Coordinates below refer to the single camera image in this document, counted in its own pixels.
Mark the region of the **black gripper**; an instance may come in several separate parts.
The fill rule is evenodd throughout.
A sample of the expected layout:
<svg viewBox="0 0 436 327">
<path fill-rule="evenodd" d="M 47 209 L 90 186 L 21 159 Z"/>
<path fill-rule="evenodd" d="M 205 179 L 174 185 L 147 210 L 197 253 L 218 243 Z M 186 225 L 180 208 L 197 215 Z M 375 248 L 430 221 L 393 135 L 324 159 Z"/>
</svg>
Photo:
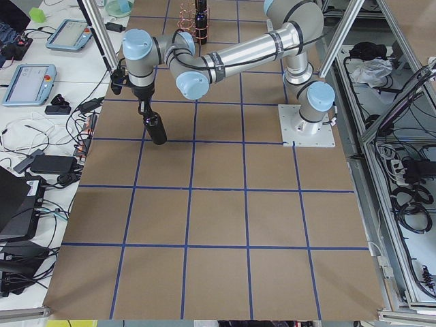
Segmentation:
<svg viewBox="0 0 436 327">
<path fill-rule="evenodd" d="M 151 109 L 150 100 L 154 94 L 154 85 L 150 84 L 145 87 L 133 86 L 132 93 L 138 98 L 138 113 L 144 118 L 149 118 L 154 115 Z"/>
</svg>

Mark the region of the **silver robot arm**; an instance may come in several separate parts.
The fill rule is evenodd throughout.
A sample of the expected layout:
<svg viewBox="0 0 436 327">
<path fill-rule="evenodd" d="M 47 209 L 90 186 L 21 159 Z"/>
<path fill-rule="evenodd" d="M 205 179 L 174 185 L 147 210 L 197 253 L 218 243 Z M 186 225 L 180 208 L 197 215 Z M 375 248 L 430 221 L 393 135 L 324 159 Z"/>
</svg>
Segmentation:
<svg viewBox="0 0 436 327">
<path fill-rule="evenodd" d="M 322 36 L 321 8 L 314 1 L 265 1 L 264 13 L 272 22 L 272 31 L 201 57 L 195 55 L 193 37 L 187 32 L 159 37 L 142 29 L 125 33 L 122 50 L 128 71 L 126 85 L 138 98 L 138 112 L 155 144 L 167 140 L 162 119 L 151 108 L 154 69 L 158 65 L 167 65 L 177 88 L 189 100 L 206 95 L 212 83 L 280 59 L 287 64 L 287 86 L 300 89 L 308 84 L 313 66 L 307 51 Z"/>
</svg>

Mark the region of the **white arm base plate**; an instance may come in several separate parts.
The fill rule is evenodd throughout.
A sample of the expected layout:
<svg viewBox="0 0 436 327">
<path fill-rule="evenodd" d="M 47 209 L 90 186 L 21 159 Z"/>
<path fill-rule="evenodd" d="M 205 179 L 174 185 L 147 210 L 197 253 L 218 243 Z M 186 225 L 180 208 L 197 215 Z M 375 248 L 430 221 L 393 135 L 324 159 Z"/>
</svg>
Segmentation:
<svg viewBox="0 0 436 327">
<path fill-rule="evenodd" d="M 334 148 L 335 141 L 328 114 L 317 123 L 309 123 L 300 116 L 301 105 L 279 104 L 279 122 L 283 146 L 304 148 Z"/>
</svg>

